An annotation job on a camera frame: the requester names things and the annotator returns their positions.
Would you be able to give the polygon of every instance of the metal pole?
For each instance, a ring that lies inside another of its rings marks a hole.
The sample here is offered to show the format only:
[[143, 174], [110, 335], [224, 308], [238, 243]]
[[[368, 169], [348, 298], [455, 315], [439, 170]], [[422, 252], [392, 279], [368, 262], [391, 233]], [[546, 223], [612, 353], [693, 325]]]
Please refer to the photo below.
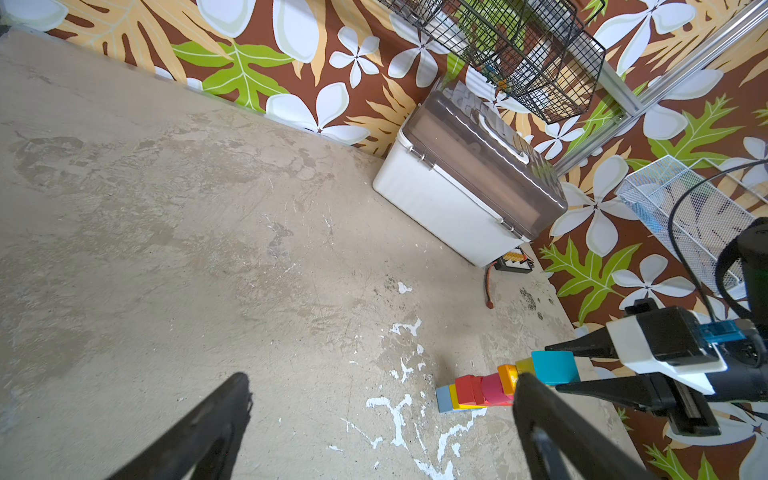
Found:
[[697, 46], [686, 58], [663, 74], [654, 86], [648, 88], [639, 96], [641, 107], [633, 114], [622, 114], [614, 117], [609, 123], [600, 127], [589, 138], [573, 151], [563, 156], [554, 169], [558, 176], [571, 171], [576, 164], [584, 160], [596, 148], [602, 147], [624, 128], [629, 128], [640, 120], [645, 112], [664, 96], [678, 86], [691, 74], [707, 66], [731, 45], [768, 18], [768, 0], [753, 0], [744, 9], [720, 27], [711, 37]]

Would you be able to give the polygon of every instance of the blue block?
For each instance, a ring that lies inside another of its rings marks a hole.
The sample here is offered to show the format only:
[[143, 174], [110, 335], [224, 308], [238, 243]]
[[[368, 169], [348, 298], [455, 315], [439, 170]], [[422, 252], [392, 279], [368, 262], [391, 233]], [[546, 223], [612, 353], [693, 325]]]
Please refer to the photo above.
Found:
[[451, 401], [449, 386], [439, 387], [435, 393], [437, 393], [437, 410], [440, 413], [453, 412], [453, 402]]
[[576, 359], [572, 352], [533, 352], [536, 378], [545, 385], [579, 382]]

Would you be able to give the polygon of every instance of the brown translucent lid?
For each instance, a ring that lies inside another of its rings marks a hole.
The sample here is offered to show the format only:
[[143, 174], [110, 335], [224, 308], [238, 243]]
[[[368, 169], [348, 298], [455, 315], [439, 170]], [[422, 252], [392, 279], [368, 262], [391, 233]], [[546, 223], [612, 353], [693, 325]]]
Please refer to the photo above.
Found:
[[438, 82], [402, 132], [529, 240], [568, 209], [554, 168], [460, 81]]

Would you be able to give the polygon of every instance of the worn gray surface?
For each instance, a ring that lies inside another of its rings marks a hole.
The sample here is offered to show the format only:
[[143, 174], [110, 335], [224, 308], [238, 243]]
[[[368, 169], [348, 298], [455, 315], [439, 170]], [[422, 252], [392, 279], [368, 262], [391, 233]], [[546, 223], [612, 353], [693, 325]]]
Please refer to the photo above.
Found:
[[[69, 45], [12, 31], [0, 84], [0, 476], [103, 477], [243, 371], [235, 478], [528, 477], [509, 409], [470, 424], [434, 389], [573, 338], [540, 270], [494, 272], [488, 310], [380, 160]], [[401, 446], [380, 396], [411, 399]]]

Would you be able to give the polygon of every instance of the floral wallpaper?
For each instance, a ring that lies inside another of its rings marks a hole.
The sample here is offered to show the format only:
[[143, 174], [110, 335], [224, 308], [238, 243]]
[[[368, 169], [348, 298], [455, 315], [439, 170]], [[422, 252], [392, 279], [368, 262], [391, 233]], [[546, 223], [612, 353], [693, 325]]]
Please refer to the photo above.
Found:
[[[741, 11], [748, 0], [577, 0], [607, 62], [640, 93]], [[546, 125], [377, 0], [0, 0], [2, 22], [218, 95], [270, 118], [383, 157], [435, 79], [459, 76], [555, 162], [620, 114], [605, 91], [586, 113]], [[614, 196], [626, 175], [666, 154], [721, 167], [768, 157], [768, 22], [678, 85], [561, 180], [569, 211], [534, 246], [579, 333], [635, 299], [682, 305], [706, 321], [682, 266]], [[768, 192], [764, 166], [738, 173]], [[718, 187], [755, 215], [761, 199]], [[733, 312], [712, 296], [719, 316]], [[596, 362], [608, 378], [632, 375]], [[675, 436], [664, 419], [619, 409], [648, 467], [674, 480], [762, 478], [768, 408], [713, 404], [723, 434]]]

